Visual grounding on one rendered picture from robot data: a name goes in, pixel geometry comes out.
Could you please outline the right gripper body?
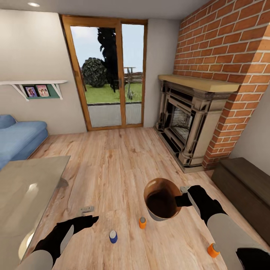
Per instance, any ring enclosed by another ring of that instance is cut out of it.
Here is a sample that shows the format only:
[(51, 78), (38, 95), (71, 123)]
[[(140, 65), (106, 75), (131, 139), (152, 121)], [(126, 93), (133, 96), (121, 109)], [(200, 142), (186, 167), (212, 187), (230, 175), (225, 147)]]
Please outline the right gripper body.
[(176, 204), (177, 204), (177, 207), (189, 207), (189, 206), (192, 206), (191, 204), (188, 204), (186, 199), (185, 199), (185, 195), (182, 195), (182, 196), (176, 196), (175, 197), (175, 201), (176, 201)]

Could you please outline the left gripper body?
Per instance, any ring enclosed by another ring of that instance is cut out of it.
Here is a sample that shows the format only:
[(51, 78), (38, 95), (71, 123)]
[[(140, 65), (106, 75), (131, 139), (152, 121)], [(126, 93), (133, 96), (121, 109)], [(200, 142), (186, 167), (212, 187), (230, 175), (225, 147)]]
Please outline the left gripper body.
[(80, 223), (80, 228), (78, 230), (81, 231), (83, 230), (84, 228), (90, 228), (92, 227), (92, 215), (90, 216), (81, 216), (81, 217), (77, 217), (77, 218), (74, 218), (74, 219), (77, 219)]

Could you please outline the trash can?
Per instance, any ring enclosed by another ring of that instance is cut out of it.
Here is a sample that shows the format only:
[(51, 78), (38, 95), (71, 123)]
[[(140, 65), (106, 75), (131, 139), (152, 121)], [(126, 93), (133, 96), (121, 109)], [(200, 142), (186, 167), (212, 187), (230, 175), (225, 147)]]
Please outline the trash can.
[[(156, 183), (148, 185), (156, 181)], [(152, 219), (164, 221), (176, 217), (182, 207), (177, 207), (175, 197), (182, 196), (179, 188), (166, 178), (149, 181), (144, 189), (144, 201)]]

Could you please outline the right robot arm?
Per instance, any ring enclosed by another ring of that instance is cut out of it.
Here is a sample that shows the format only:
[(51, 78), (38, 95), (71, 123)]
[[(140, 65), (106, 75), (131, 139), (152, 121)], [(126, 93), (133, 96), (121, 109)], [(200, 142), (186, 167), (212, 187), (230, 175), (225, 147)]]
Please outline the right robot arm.
[(227, 270), (270, 270), (270, 252), (227, 215), (200, 185), (180, 186), (177, 207), (192, 206), (205, 221)]

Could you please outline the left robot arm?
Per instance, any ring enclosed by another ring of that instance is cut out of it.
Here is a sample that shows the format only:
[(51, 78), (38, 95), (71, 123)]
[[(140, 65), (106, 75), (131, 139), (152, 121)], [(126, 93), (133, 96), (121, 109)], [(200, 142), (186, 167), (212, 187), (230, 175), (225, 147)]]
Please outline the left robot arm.
[(92, 227), (99, 216), (85, 216), (94, 212), (94, 206), (78, 208), (76, 218), (57, 223), (52, 232), (44, 240), (40, 240), (34, 251), (15, 270), (51, 270), (73, 234)]

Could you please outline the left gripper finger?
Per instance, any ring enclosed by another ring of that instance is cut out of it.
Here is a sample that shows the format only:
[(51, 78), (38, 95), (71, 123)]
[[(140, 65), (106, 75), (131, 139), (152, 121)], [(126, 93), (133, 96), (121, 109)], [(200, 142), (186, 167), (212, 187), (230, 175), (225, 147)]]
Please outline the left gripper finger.
[(93, 225), (93, 223), (96, 223), (96, 221), (99, 219), (99, 216), (96, 216), (96, 217), (93, 217), (93, 219), (92, 219), (92, 225)]

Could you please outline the can of soda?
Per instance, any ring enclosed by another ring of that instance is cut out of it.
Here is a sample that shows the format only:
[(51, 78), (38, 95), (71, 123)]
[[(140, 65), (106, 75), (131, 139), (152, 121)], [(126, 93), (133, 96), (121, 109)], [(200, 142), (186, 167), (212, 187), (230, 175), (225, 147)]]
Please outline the can of soda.
[(117, 232), (115, 230), (112, 230), (109, 234), (109, 238), (111, 243), (116, 243), (117, 242)]
[(141, 217), (139, 219), (139, 226), (140, 226), (141, 229), (144, 229), (146, 227), (146, 218)]
[(215, 243), (212, 243), (208, 247), (207, 251), (208, 251), (208, 254), (213, 258), (217, 257), (220, 254), (219, 249)]

